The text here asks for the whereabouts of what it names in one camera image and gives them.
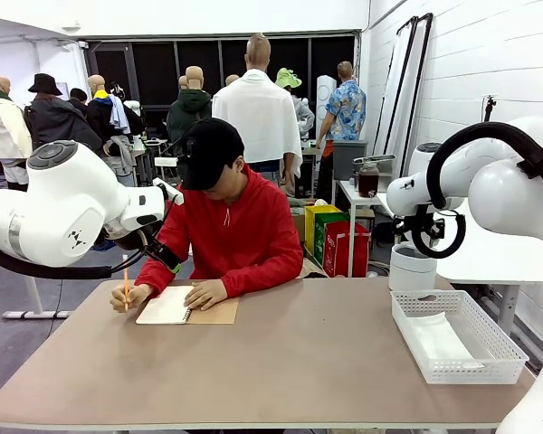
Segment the person's left hand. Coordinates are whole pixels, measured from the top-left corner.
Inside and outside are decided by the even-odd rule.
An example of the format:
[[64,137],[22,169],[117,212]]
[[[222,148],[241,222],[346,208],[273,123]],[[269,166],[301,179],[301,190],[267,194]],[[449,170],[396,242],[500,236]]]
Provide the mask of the person's left hand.
[[227,298],[227,290],[223,281],[209,279],[192,283],[192,288],[185,297],[184,305],[190,309],[205,311]]

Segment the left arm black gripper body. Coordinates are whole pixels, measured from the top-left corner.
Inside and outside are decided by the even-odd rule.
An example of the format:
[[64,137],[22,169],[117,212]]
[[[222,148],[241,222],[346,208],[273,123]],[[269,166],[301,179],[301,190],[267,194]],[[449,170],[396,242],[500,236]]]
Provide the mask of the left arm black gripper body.
[[151,227],[142,227],[116,239],[116,244],[123,250],[147,253],[160,253],[161,243],[156,239]]

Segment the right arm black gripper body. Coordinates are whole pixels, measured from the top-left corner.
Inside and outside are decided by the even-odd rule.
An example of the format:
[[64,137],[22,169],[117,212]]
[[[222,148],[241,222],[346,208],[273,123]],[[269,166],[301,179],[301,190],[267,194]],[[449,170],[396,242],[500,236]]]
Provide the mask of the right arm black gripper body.
[[420,238],[426,247],[434,247],[444,238],[444,218],[424,217],[420,222]]

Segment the person's right hand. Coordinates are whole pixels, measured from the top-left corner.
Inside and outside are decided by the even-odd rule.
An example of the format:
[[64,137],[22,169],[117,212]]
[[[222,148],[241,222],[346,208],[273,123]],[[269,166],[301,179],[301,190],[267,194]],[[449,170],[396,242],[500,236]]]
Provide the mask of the person's right hand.
[[138,308],[153,293],[154,289],[147,284],[132,286],[128,289],[116,287],[111,292],[110,304],[115,311],[126,313],[130,309]]

